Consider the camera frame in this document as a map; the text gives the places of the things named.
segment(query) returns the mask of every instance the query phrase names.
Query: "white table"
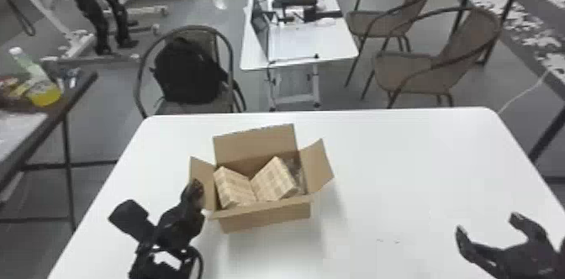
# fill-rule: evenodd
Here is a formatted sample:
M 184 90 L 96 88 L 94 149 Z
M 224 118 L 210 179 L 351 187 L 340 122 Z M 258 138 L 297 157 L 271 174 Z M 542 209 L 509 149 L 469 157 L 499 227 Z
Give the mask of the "white table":
M 325 0 L 325 6 L 326 12 L 341 10 L 337 0 Z M 279 103 L 298 103 L 304 101 L 314 102 L 314 107 L 319 108 L 321 101 L 319 97 L 318 64 L 329 61 L 352 59 L 359 55 L 355 41 L 347 28 L 346 21 L 343 18 L 337 18 L 335 20 L 335 24 L 330 26 L 316 26 L 315 23 L 299 24 L 310 27 L 308 29 L 312 29 L 315 49 L 319 58 L 315 59 L 312 57 L 309 59 L 294 61 L 279 61 L 269 65 L 267 57 L 265 56 L 265 53 L 259 44 L 259 40 L 256 37 L 255 31 L 253 31 L 253 27 L 251 26 L 249 15 L 251 15 L 252 8 L 253 0 L 247 0 L 247 6 L 244 8 L 244 14 L 246 16 L 241 48 L 241 70 L 265 70 L 267 72 L 265 85 L 267 98 L 269 100 L 269 107 L 271 110 L 275 110 Z M 293 36 L 291 34 L 284 34 L 284 31 L 282 31 L 282 34 L 272 34 L 270 39 L 277 39 L 278 45 L 294 48 L 297 54 L 302 54 L 300 52 L 300 48 L 303 45 L 301 45 L 299 41 L 293 40 Z M 280 69 L 294 68 L 304 70 L 309 69 L 310 67 L 312 68 L 312 93 L 291 97 L 279 97 L 279 89 L 283 80 Z
M 565 213 L 499 117 L 485 108 L 249 113 L 148 118 L 94 200 L 50 279 L 126 278 L 136 243 L 107 221 L 128 198 L 155 222 L 188 179 L 188 157 L 214 162 L 213 135 L 295 125 L 299 146 L 323 138 L 335 180 L 312 218 L 193 241 L 204 278 L 492 279 L 458 253 L 455 229 L 492 246 L 524 236 L 512 211 L 555 246 Z

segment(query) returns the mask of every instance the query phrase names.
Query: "robotic hand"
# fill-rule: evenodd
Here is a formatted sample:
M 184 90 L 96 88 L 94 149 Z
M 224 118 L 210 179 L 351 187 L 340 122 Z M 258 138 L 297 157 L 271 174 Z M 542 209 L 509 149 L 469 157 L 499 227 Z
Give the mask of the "robotic hand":
M 528 240 L 505 250 L 473 243 L 465 230 L 457 227 L 456 240 L 461 255 L 497 279 L 565 278 L 565 240 L 558 253 L 547 239 L 546 231 L 536 222 L 512 213 L 510 224 Z
M 147 220 L 147 211 L 133 200 L 121 203 L 112 212 L 108 220 L 140 243 L 129 271 L 130 279 L 186 279 L 196 261 L 201 278 L 203 259 L 190 241 L 200 234 L 204 223 L 202 196 L 203 185 L 194 180 L 182 192 L 181 202 L 161 215 L 157 226 Z M 162 251 L 181 262 L 179 269 L 164 262 L 155 263 L 155 254 Z

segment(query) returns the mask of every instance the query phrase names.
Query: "beige chair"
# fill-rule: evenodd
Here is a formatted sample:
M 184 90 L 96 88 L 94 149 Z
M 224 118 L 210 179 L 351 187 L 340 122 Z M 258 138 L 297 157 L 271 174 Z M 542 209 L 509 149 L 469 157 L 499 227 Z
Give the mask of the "beige chair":
M 214 28 L 202 25 L 188 25 L 164 34 L 153 42 L 143 56 L 141 56 L 140 67 L 134 87 L 135 105 L 140 110 L 141 117 L 147 118 L 148 116 L 147 110 L 141 103 L 141 88 L 145 71 L 149 70 L 150 63 L 153 62 L 156 54 L 162 49 L 166 42 L 177 37 L 183 37 L 184 39 L 198 42 L 217 63 L 220 63 L 218 39 L 223 41 L 228 51 L 229 59 L 227 70 L 228 82 L 221 85 L 221 91 L 218 97 L 211 103 L 193 105 L 170 103 L 166 100 L 162 100 L 155 114 L 231 113 L 234 111 L 234 108 L 235 111 L 241 112 L 241 107 L 245 110 L 245 100 L 238 92 L 234 92 L 234 51 L 228 39 Z
M 481 8 L 444 8 L 413 18 L 391 31 L 394 32 L 398 27 L 411 25 L 423 18 L 460 11 L 467 12 L 467 17 L 451 35 L 439 55 L 391 52 L 383 47 L 373 57 L 373 71 L 367 79 L 362 99 L 375 76 L 377 84 L 388 94 L 388 108 L 394 105 L 400 93 L 436 95 L 438 103 L 441 103 L 441 96 L 445 96 L 449 105 L 453 107 L 450 89 L 474 65 L 484 50 L 499 37 L 501 30 L 499 18 L 494 13 Z M 394 33 L 391 33 L 386 41 L 393 37 Z
M 389 9 L 388 11 L 374 11 L 374 10 L 359 10 L 361 0 L 357 0 L 353 11 L 346 15 L 346 22 L 349 30 L 353 35 L 359 39 L 359 56 L 353 61 L 353 65 L 349 71 L 346 80 L 346 87 L 351 81 L 353 71 L 356 68 L 357 62 L 361 57 L 365 43 L 369 38 L 386 38 L 390 34 L 390 29 L 396 27 L 398 24 L 406 20 L 416 17 L 422 11 L 425 3 L 428 0 L 404 0 L 404 3 L 396 8 Z M 410 41 L 406 33 L 411 25 L 399 27 L 393 31 L 393 37 L 397 38 L 399 48 L 404 50 L 403 40 L 406 44 L 406 50 L 411 51 Z

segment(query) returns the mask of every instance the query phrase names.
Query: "yellow liquid bottle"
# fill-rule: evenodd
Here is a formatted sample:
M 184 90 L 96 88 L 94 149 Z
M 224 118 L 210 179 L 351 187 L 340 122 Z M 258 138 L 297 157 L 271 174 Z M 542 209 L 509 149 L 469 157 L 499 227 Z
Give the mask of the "yellow liquid bottle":
M 26 97 L 37 107 L 45 107 L 56 102 L 61 97 L 61 90 L 52 82 L 41 66 L 35 64 L 21 48 L 10 49 L 10 54 L 30 75 L 30 79 L 25 82 L 27 87 Z

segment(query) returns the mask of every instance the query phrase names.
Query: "gray floor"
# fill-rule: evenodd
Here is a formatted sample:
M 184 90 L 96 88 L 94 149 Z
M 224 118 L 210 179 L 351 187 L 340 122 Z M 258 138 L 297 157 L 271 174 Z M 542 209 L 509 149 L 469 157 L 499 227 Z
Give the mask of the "gray floor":
M 146 23 L 158 22 L 164 31 L 184 24 L 207 24 L 224 33 L 235 50 L 235 63 L 239 63 L 243 13 L 246 0 L 180 0 L 169 2 L 171 15 L 167 18 L 147 18 Z M 343 10 L 352 9 L 355 0 L 338 0 Z M 365 0 L 368 8 L 391 8 L 402 0 Z M 430 0 L 426 9 L 453 6 L 456 0 Z M 72 28 L 91 28 L 79 14 L 72 2 L 62 2 L 56 11 Z M 409 32 L 416 51 L 437 52 L 446 41 L 452 17 L 445 16 L 427 20 Z M 9 47 L 19 45 L 35 57 L 56 54 L 57 45 L 64 40 L 45 20 L 36 23 L 38 37 L 31 39 L 23 34 L 5 39 L 0 45 L 0 72 L 12 71 L 14 63 L 8 55 Z M 142 52 L 154 39 L 151 34 L 137 34 L 141 40 L 135 52 Z M 375 50 L 380 41 L 370 44 Z M 343 82 L 350 61 L 336 62 L 320 67 L 321 96 L 323 109 L 383 108 L 386 95 L 373 86 L 363 102 L 359 101 L 362 86 L 368 76 L 368 57 L 362 56 L 356 74 L 348 88 Z M 128 144 L 141 118 L 134 106 L 132 89 L 136 67 L 91 66 L 97 70 L 98 81 L 71 113 L 71 145 L 74 160 L 88 161 L 118 157 Z M 285 92 L 302 92 L 308 89 L 306 76 L 301 71 L 286 75 Z M 263 75 L 260 72 L 244 73 L 236 70 L 235 78 L 246 96 L 249 111 L 267 110 L 263 90 Z M 486 68 L 471 70 L 453 90 L 458 106 L 486 106 L 497 110 L 513 96 L 536 81 L 536 76 L 504 45 L 498 44 L 493 59 Z M 144 87 L 145 104 L 151 106 L 158 97 L 154 85 Z M 399 108 L 434 107 L 433 97 L 402 96 Z M 562 106 L 562 100 L 549 88 L 537 88 L 516 102 L 502 115 L 519 144 L 529 150 L 552 117 Z M 307 110 L 306 104 L 288 105 L 282 110 Z M 33 161 L 54 161 L 61 158 L 61 134 L 55 132 L 40 148 Z M 542 173 L 565 174 L 565 136 L 560 135 L 546 154 L 540 159 L 538 168 Z M 75 197 L 77 211 L 82 216 L 99 188 L 103 185 L 111 168 L 79 170 L 75 174 Z M 565 190 L 556 190 L 565 201 Z M 60 171 L 44 171 L 27 176 L 10 199 L 2 215 L 18 213 L 65 213 L 64 181 Z M 55 263 L 70 231 L 66 224 L 0 225 L 0 277 L 1 278 L 45 278 Z

